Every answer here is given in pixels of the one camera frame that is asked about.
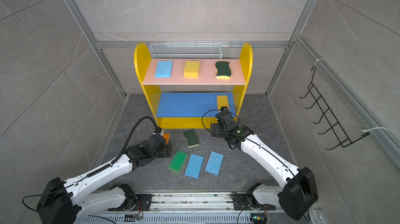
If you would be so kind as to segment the bright green sponge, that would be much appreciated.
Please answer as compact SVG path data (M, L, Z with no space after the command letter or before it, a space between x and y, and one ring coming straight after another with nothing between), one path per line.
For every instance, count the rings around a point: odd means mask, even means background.
M176 173L179 173L187 159L187 156L187 153L177 150L168 168Z

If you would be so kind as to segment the yellow sponge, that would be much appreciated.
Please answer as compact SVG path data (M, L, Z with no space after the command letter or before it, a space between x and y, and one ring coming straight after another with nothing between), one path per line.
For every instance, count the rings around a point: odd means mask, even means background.
M185 78L198 78L200 69L200 61L187 60L185 62L183 75Z
M217 108L221 109L222 107L229 109L229 100L227 95L217 95Z

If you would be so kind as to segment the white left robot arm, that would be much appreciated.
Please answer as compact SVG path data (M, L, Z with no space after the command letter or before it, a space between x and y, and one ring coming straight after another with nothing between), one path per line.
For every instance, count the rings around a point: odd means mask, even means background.
M127 184L98 192L110 181L144 167L157 158L172 156L172 144L161 134L126 148L113 160L82 175L62 181L51 180L39 199L36 211L44 224L73 224L103 210L132 210L139 203Z

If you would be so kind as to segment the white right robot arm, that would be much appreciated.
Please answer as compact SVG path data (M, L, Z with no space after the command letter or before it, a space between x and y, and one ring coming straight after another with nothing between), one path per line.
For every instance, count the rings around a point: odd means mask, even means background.
M217 123L208 128L211 135L223 138L230 149L239 149L250 155L278 182L279 186L275 190L262 183L249 189L249 207L278 206L294 220L309 220L309 210L319 198L314 173L307 167L300 169L278 155L253 130L241 126L237 115L227 107L217 112Z

